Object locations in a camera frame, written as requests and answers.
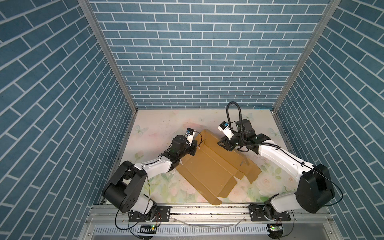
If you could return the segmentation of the brown cardboard box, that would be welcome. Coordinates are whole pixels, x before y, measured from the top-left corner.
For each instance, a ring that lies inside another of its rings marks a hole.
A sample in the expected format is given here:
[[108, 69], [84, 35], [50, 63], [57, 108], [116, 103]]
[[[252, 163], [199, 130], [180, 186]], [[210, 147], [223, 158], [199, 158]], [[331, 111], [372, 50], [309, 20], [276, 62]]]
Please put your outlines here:
[[194, 156], [181, 159], [176, 170], [211, 204], [220, 205], [237, 184], [246, 177], [253, 183], [260, 168], [245, 155], [229, 152], [218, 145], [219, 139], [205, 129], [197, 136], [201, 143]]

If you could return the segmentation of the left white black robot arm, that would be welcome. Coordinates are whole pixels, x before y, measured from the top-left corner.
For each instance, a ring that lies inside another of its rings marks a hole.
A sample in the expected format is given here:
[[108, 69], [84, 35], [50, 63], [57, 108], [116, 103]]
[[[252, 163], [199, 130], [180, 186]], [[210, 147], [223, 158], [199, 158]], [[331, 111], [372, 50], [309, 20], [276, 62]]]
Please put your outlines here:
[[122, 213], [134, 211], [152, 218], [157, 203], [141, 194], [144, 184], [175, 169], [184, 156], [194, 156], [197, 147], [194, 135], [177, 135], [156, 159], [139, 164], [123, 162], [106, 183], [102, 196]]

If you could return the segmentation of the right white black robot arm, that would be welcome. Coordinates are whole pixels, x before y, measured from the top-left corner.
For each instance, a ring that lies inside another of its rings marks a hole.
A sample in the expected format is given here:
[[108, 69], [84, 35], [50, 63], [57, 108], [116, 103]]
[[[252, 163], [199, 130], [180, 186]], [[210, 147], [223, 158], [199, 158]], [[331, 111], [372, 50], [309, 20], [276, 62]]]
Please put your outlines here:
[[326, 166], [306, 162], [275, 144], [268, 136], [257, 135], [249, 120], [237, 121], [235, 129], [230, 123], [222, 122], [218, 130], [224, 134], [219, 146], [227, 151], [245, 147], [274, 162], [297, 184], [296, 192], [277, 194], [265, 201], [263, 212], [267, 219], [273, 221], [279, 214], [300, 209], [314, 214], [335, 197], [334, 184]]

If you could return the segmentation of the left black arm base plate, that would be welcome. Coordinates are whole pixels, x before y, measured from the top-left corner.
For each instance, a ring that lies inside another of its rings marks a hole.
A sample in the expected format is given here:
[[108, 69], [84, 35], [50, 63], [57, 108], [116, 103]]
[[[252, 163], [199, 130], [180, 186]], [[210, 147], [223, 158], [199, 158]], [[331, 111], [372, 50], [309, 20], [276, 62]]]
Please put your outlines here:
[[156, 218], [160, 218], [159, 220], [157, 220], [158, 222], [169, 222], [171, 208], [171, 206], [153, 206], [145, 215], [141, 214], [140, 212], [131, 211], [129, 215], [129, 222], [155, 222]]

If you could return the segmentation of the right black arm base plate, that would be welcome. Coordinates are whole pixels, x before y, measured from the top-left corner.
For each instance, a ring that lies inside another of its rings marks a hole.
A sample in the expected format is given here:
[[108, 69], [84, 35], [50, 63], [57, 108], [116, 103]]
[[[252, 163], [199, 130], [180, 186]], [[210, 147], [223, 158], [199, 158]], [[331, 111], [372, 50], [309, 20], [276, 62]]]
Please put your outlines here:
[[287, 222], [291, 220], [289, 212], [278, 213], [269, 206], [250, 204], [248, 206], [249, 214], [252, 222], [263, 221], [282, 221]]

